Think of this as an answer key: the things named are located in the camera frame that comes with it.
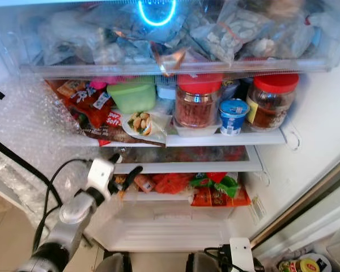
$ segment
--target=led light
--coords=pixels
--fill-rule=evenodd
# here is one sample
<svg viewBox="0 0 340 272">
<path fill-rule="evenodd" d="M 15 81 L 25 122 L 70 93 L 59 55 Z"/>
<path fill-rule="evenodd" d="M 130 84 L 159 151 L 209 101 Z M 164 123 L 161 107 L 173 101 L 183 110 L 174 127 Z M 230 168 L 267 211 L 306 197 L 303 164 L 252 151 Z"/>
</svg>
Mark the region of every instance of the led light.
<svg viewBox="0 0 340 272">
<path fill-rule="evenodd" d="M 154 26 L 154 27 L 161 27 L 161 26 L 167 24 L 171 20 L 171 18 L 174 16 L 175 6 L 176 6 L 176 0 L 173 0 L 169 16 L 165 20 L 163 20 L 163 21 L 153 22 L 153 21 L 150 21 L 146 17 L 145 12 L 143 11 L 142 2 L 141 1 L 138 2 L 138 7 L 140 9 L 140 13 L 141 13 L 142 18 L 145 20 L 146 23 L 148 23 L 149 25 Z"/>
</svg>

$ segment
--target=blue yogurt cup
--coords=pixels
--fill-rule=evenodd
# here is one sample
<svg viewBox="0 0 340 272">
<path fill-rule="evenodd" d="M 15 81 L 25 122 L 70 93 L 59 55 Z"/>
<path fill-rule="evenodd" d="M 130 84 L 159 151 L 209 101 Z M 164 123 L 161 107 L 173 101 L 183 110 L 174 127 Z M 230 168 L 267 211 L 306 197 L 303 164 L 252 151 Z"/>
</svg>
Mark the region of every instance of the blue yogurt cup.
<svg viewBox="0 0 340 272">
<path fill-rule="evenodd" d="M 224 135 L 238 135 L 249 112 L 249 105 L 240 99 L 231 99 L 221 102 L 219 110 L 222 119 L 220 132 Z"/>
</svg>

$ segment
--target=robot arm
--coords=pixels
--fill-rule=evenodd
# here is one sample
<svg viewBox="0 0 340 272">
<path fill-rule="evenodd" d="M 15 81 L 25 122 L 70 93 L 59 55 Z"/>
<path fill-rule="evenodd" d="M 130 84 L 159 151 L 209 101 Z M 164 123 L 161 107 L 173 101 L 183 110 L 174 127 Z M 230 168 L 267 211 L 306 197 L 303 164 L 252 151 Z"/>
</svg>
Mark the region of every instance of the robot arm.
<svg viewBox="0 0 340 272">
<path fill-rule="evenodd" d="M 44 241 L 18 271 L 62 272 L 77 251 L 84 229 L 92 215 L 111 195 L 126 190 L 135 176 L 142 171 L 136 167 L 123 184 L 114 182 L 114 163 L 120 158 L 115 155 L 109 161 L 95 159 L 88 174 L 85 190 L 81 190 L 68 203 L 64 204 L 58 222 Z"/>
</svg>

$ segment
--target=red jar lid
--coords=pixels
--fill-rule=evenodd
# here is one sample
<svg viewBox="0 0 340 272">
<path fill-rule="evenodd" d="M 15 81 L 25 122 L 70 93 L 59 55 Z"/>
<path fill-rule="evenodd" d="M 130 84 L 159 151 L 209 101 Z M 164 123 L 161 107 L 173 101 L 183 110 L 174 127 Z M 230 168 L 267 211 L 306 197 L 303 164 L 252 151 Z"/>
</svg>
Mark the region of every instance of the red jar lid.
<svg viewBox="0 0 340 272">
<path fill-rule="evenodd" d="M 285 94 L 292 92 L 299 82 L 297 74 L 261 75 L 254 77 L 254 85 L 271 94 Z"/>
<path fill-rule="evenodd" d="M 184 74 L 177 77 L 177 84 L 185 92 L 204 95 L 219 90 L 222 79 L 223 74 Z"/>
</svg>

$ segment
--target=beige floor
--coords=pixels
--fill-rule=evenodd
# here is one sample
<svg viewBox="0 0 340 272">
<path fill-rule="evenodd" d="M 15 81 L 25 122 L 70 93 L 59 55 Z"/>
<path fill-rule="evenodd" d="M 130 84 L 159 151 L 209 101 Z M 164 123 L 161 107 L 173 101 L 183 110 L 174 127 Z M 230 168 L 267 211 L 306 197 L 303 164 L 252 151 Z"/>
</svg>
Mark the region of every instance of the beige floor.
<svg viewBox="0 0 340 272">
<path fill-rule="evenodd" d="M 24 212 L 12 207 L 0 212 L 0 272 L 13 271 L 31 254 L 34 228 Z M 187 253 L 132 253 L 133 272 L 183 272 Z M 80 247 L 65 272 L 92 271 L 102 260 L 98 246 Z"/>
</svg>

